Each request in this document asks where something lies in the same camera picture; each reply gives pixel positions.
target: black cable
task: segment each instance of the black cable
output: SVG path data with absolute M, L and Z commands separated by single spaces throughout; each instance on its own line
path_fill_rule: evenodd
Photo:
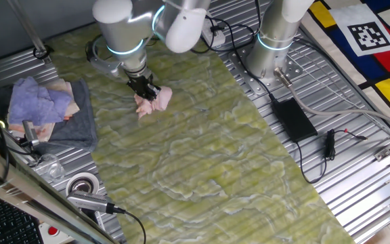
M 257 33 L 258 33 L 261 28 L 261 10 L 260 10 L 260 2 L 258 2 L 258 0 L 255 0 L 255 8 L 257 9 L 257 16 L 258 16 L 258 29 L 257 29 Z
M 335 159 L 335 130 L 331 129 L 327 133 L 326 137 L 326 148 L 324 150 L 324 158 L 329 158 L 330 160 Z
M 328 168 L 328 162 L 327 162 L 327 160 L 326 160 L 326 157 L 324 157 L 324 170 L 323 170 L 323 173 L 320 175 L 320 177 L 317 178 L 317 179 L 315 179 L 315 180 L 308 180 L 308 179 L 306 178 L 306 176 L 305 176 L 305 173 L 303 172 L 303 166 L 302 166 L 302 161 L 303 161 L 303 159 L 302 159 L 302 150 L 301 150 L 301 147 L 299 146 L 299 143 L 297 143 L 297 142 L 296 142 L 296 145 L 297 145 L 297 148 L 299 149 L 299 153 L 300 153 L 300 155 L 301 155 L 301 172 L 302 172 L 303 178 L 305 179 L 306 182 L 308 182 L 308 183 L 310 183 L 310 184 L 315 184 L 315 183 L 319 182 L 319 181 L 323 178 L 324 174 L 326 173 L 326 169 Z
M 302 164 L 303 164 L 302 163 L 302 161 L 303 161 L 302 150 L 301 150 L 301 147 L 299 146 L 299 143 L 296 142 L 297 148 L 299 149 L 299 153 L 300 153 L 300 156 L 301 156 L 301 172 L 302 172 L 302 176 L 303 176 L 303 178 L 305 179 L 306 182 L 308 182 L 310 184 L 314 184 L 314 183 L 319 182 L 324 177 L 324 174 L 326 173 L 326 169 L 328 167 L 327 159 L 329 159 L 331 161 L 335 159 L 335 155 L 337 153 L 335 151 L 335 134 L 339 133 L 339 132 L 347 133 L 347 134 L 352 135 L 354 138 L 359 139 L 359 140 L 367 140 L 368 139 L 365 136 L 357 136 L 357 135 L 351 133 L 350 131 L 348 131 L 347 129 L 344 129 L 344 130 L 341 130 L 341 131 L 335 131 L 334 129 L 329 130 L 328 133 L 327 133 L 327 137 L 326 137 L 326 149 L 324 151 L 324 169 L 323 169 L 323 172 L 322 172 L 322 174 L 320 175 L 319 178 L 317 178 L 315 180 L 311 180 L 311 181 L 306 178 L 305 173 L 303 172 L 303 167 L 302 167 Z
M 210 17 L 206 16 L 206 19 L 210 20 L 210 23 L 211 23 L 211 26 L 213 27 L 214 24 L 213 24 L 213 20 L 211 20 Z M 210 42 L 210 45 L 207 46 L 207 49 L 204 50 L 204 51 L 196 51 L 194 50 L 193 48 L 190 50 L 191 52 L 193 52 L 194 54 L 205 54 L 207 53 L 208 51 L 211 50 L 211 47 L 213 46 L 213 42 L 215 40 L 215 32 L 212 32 L 212 36 L 211 36 L 211 42 Z
M 139 220 L 139 218 L 136 218 L 136 216 L 133 215 L 132 213 L 129 213 L 128 211 L 121 209 L 119 207 L 114 207 L 114 213 L 127 214 L 128 216 L 131 216 L 134 220 L 136 220 L 142 228 L 142 232 L 144 234 L 144 244 L 146 244 L 147 241 L 146 229 L 144 228 L 144 225 L 142 225 L 141 220 Z
M 9 152 L 8 152 L 8 146 L 7 142 L 5 141 L 5 136 L 4 136 L 4 131 L 3 128 L 0 125 L 0 136 L 2 140 L 2 148 L 4 148 L 3 152 L 0 150 L 0 154 L 2 156 L 2 153 L 5 155 L 5 169 L 4 169 L 4 174 L 3 174 L 3 179 L 2 181 L 5 182 L 7 180 L 8 176 L 8 171 L 10 169 L 10 162 L 9 162 Z
M 221 19 L 218 19 L 218 18 L 211 18 L 212 20 L 216 20 L 216 21 L 221 21 L 221 22 L 224 22 L 229 30 L 230 30 L 230 36 L 231 36 L 231 43 L 233 45 L 233 51 L 236 53 L 237 55 L 237 59 L 238 61 L 240 62 L 240 64 L 242 65 L 242 68 L 246 71 L 246 73 L 252 77 L 254 80 L 256 80 L 262 87 L 264 87 L 264 89 L 266 90 L 266 92 L 269 94 L 269 97 L 270 97 L 270 100 L 274 101 L 276 100 L 276 98 L 274 97 L 274 95 L 270 92 L 269 88 L 267 88 L 267 86 L 258 79 L 258 77 L 256 77 L 254 74 L 252 74 L 251 71 L 249 71 L 249 69 L 247 69 L 244 65 L 244 62 L 242 60 L 242 58 L 240 57 L 240 54 L 237 52 L 237 48 L 236 48 L 236 44 L 234 43 L 234 36 L 233 36 L 233 30 L 232 30 L 232 27 L 230 26 L 230 24 L 228 24 L 228 22 L 226 22 L 225 20 L 221 20 Z
M 21 151 L 18 151 L 18 150 L 15 150 L 15 149 L 12 149 L 11 147 L 7 146 L 8 150 L 12 151 L 13 153 L 17 153 L 17 154 L 20 154 L 20 155 L 31 155 L 32 153 L 30 152 L 21 152 Z
M 238 47 L 236 47 L 236 49 L 240 49 L 240 48 L 242 48 L 242 47 L 246 47 L 247 45 L 250 45 L 254 40 L 255 40 L 255 32 L 254 32 L 254 30 L 251 28 L 251 27 L 249 27 L 249 26 L 247 26 L 247 25 L 245 25 L 245 24 L 233 24 L 232 26 L 231 26 L 231 28 L 233 28 L 233 27 L 243 27 L 243 28 L 246 28 L 246 29 L 248 29 L 251 33 L 252 33 L 252 35 L 251 35 L 251 40 L 250 41 L 248 41 L 247 43 L 244 43 L 244 44 L 242 44 L 242 45 L 239 45 Z M 234 48 L 230 48 L 230 49 L 214 49 L 214 48 L 211 48 L 210 50 L 212 50 L 212 51 L 214 51 L 214 52 L 232 52 L 232 51 L 234 51 Z

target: cable connector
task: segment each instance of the cable connector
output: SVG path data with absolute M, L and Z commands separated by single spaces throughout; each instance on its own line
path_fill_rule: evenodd
M 220 27 L 218 25 L 210 27 L 210 31 L 214 34 L 215 37 L 217 36 L 218 31 L 223 31 L 223 30 L 225 30 L 225 27 Z
M 290 81 L 290 79 L 285 76 L 284 72 L 282 72 L 282 69 L 281 68 L 275 68 L 274 70 L 274 75 L 279 79 L 281 80 L 282 84 L 285 85 L 285 87 L 289 88 L 292 83 Z

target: gray cloth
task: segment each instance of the gray cloth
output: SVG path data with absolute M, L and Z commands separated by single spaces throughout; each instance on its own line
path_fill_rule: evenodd
M 21 125 L 31 120 L 38 126 L 61 122 L 71 100 L 67 92 L 40 87 L 32 77 L 20 79 L 13 87 L 8 122 Z
M 41 153 L 56 150 L 55 146 L 73 147 L 92 152 L 97 146 L 93 108 L 89 91 L 84 80 L 71 82 L 74 101 L 80 108 L 68 121 L 55 124 L 51 138 L 37 147 Z

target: metal bracket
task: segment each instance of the metal bracket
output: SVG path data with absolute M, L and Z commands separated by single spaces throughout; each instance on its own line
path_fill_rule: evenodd
M 252 48 L 253 45 L 248 45 L 246 47 L 241 47 L 240 49 L 237 50 L 243 62 L 246 61 L 246 57 L 251 52 Z M 244 82 L 246 82 L 251 87 L 251 90 L 255 94 L 261 95 L 265 93 L 265 90 L 259 85 L 259 83 L 255 81 L 252 77 L 250 77 L 247 74 L 247 72 L 243 69 L 235 52 L 230 52 L 229 59 L 233 63 L 234 67 L 236 67 L 236 70 L 238 71 L 239 75 L 243 78 Z M 299 65 L 294 63 L 292 60 L 290 60 L 288 57 L 286 59 L 286 67 L 283 67 L 282 71 L 284 71 L 285 76 L 288 77 L 291 81 L 300 77 L 303 73 L 302 68 L 299 67 Z M 264 78 L 260 78 L 259 80 L 264 84 L 266 84 L 266 86 L 268 86 L 269 89 L 273 89 L 277 86 L 282 85 L 282 82 L 276 77 L 274 77 L 273 79 L 268 79 L 264 77 Z
M 388 156 L 390 156 L 390 150 L 387 148 L 384 148 L 382 151 L 380 151 L 374 155 L 374 157 L 376 157 L 377 161 L 379 161 L 379 162 Z

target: green fabric mat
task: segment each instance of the green fabric mat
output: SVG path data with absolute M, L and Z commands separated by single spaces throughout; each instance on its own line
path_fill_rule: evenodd
M 147 243 L 353 243 L 217 54 L 148 47 L 165 112 L 140 121 L 127 78 L 85 59 L 96 25 L 48 44 L 61 78 L 87 82 L 99 144 L 93 158 L 114 203 Z M 118 216 L 129 244 L 142 243 Z

